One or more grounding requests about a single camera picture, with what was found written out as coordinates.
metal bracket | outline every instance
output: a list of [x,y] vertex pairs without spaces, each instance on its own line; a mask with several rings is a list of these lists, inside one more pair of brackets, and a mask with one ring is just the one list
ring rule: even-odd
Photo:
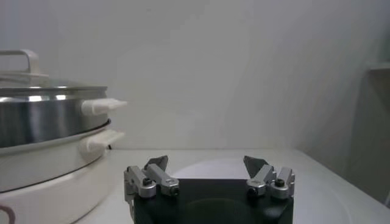
[[161,193],[168,196],[178,196],[179,180],[170,177],[156,164],[148,164],[143,170],[146,176],[161,186]]
[[246,181],[247,194],[250,197],[259,197],[266,193],[266,186],[276,179],[274,167],[263,165],[260,171],[251,179]]
[[295,174],[292,169],[283,167],[278,178],[271,183],[271,196],[278,199],[287,199],[294,195]]
[[156,195],[156,183],[138,166],[129,166],[124,172],[124,190],[125,195],[138,194],[142,198],[151,198]]

white wall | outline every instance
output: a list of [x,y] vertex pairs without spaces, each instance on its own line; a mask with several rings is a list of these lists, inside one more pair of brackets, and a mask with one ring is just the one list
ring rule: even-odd
[[118,147],[296,147],[343,173],[387,0],[2,0],[0,47],[108,85]]

pot lid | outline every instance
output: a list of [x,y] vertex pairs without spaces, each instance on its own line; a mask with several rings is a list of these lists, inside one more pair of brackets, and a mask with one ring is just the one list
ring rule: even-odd
[[28,67],[24,71],[0,71],[0,93],[107,89],[105,86],[90,86],[78,82],[52,79],[48,75],[41,74],[38,55],[30,50],[3,50],[0,51],[1,55],[24,55],[27,57]]

white handle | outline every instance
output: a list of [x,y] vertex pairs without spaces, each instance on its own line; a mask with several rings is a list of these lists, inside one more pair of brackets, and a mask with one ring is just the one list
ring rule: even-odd
[[81,111],[84,115],[107,114],[109,111],[127,105],[126,101],[120,101],[112,98],[84,100],[81,105]]
[[108,145],[121,139],[123,132],[104,130],[91,137],[83,138],[79,144],[80,153],[87,160],[95,159],[104,153]]
[[41,71],[39,69],[39,64],[38,64],[38,55],[30,50],[27,50],[27,49],[0,50],[0,55],[24,55],[27,57],[28,67],[23,72],[31,73],[31,74],[40,74],[41,73]]

cooking pot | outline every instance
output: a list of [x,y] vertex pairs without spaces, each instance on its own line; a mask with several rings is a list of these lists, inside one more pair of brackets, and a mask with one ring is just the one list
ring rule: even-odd
[[85,167],[124,135],[107,129],[107,113],[126,102],[106,86],[51,79],[29,50],[2,55],[25,56],[27,69],[0,72],[0,193]]

